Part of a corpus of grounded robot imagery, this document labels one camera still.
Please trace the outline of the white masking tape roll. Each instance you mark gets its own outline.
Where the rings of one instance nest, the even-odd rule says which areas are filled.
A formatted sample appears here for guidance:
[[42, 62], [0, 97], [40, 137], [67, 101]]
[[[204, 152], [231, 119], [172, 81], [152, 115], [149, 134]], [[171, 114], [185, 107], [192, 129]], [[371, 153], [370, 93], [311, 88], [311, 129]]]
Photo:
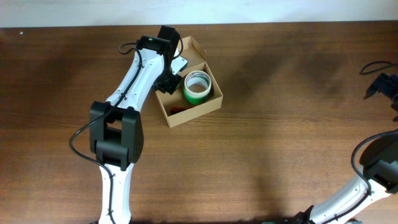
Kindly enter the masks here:
[[[201, 86], [201, 91], [194, 91], [191, 90], [191, 86]], [[204, 71], [201, 70], [195, 70], [190, 72], [188, 75], [186, 75], [185, 80], [184, 80], [184, 88], [189, 88], [191, 91], [194, 92], [202, 92], [205, 91], [207, 88], [212, 87], [212, 80], [209, 76]]]

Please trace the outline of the orange utility knife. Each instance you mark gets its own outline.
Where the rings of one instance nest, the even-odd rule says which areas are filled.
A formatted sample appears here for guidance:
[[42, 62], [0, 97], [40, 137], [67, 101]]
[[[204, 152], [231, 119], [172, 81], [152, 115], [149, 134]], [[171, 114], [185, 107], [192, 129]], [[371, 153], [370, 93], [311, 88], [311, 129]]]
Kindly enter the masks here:
[[170, 109], [170, 114], [171, 114], [171, 115], [174, 115], [174, 114], [177, 114], [177, 113], [180, 113], [180, 112], [189, 110], [189, 109], [191, 109], [191, 108], [193, 108], [193, 107], [192, 107], [192, 106], [189, 106], [189, 107], [178, 107], [178, 106], [174, 106], [174, 107], [171, 107], [171, 109]]

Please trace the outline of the green tape roll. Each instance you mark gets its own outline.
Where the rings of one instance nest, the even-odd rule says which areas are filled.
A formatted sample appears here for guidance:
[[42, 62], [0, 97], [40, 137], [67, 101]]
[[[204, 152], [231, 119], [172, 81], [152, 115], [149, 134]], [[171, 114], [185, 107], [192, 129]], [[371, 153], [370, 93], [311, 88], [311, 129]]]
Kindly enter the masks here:
[[194, 92], [191, 91], [189, 88], [184, 88], [184, 96], [187, 101], [193, 105], [200, 105], [209, 99], [211, 88], [207, 88], [205, 91], [202, 92]]

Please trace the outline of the brown cardboard box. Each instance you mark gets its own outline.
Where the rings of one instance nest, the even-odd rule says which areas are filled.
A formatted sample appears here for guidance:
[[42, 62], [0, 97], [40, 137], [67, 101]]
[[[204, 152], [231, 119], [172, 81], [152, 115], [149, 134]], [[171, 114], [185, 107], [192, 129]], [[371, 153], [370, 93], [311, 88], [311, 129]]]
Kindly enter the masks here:
[[[206, 62], [205, 50], [203, 50], [201, 45], [191, 36], [183, 38], [181, 44], [183, 45], [181, 56], [188, 60], [188, 65], [184, 71], [178, 73], [182, 77], [179, 87], [172, 95], [168, 93], [161, 93], [160, 91], [156, 91], [155, 93], [170, 128], [221, 108], [223, 100], [223, 94]], [[193, 105], [189, 103], [185, 98], [183, 91], [186, 75], [195, 70], [206, 72], [209, 74], [212, 81], [209, 99], [200, 105]], [[190, 89], [194, 91], [201, 91], [201, 86], [191, 86]], [[192, 106], [193, 108], [171, 115], [170, 109], [174, 106]]]

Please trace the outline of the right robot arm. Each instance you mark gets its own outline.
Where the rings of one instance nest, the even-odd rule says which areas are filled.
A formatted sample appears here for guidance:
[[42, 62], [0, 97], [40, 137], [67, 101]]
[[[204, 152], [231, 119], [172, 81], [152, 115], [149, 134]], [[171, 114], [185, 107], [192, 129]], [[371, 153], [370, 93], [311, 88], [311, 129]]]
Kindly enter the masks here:
[[351, 155], [354, 177], [328, 200], [282, 223], [349, 223], [370, 204], [397, 193], [397, 130], [361, 141]]

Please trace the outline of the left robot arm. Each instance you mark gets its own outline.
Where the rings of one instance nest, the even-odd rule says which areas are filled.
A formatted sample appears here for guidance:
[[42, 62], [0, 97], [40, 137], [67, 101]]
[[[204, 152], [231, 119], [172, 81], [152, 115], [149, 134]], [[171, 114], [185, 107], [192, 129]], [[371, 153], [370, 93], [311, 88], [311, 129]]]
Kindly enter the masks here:
[[173, 94], [188, 64], [175, 28], [132, 43], [134, 60], [116, 91], [90, 108], [90, 150], [99, 162], [103, 202], [98, 223], [130, 223], [129, 195], [134, 164], [144, 146], [141, 109], [150, 90]]

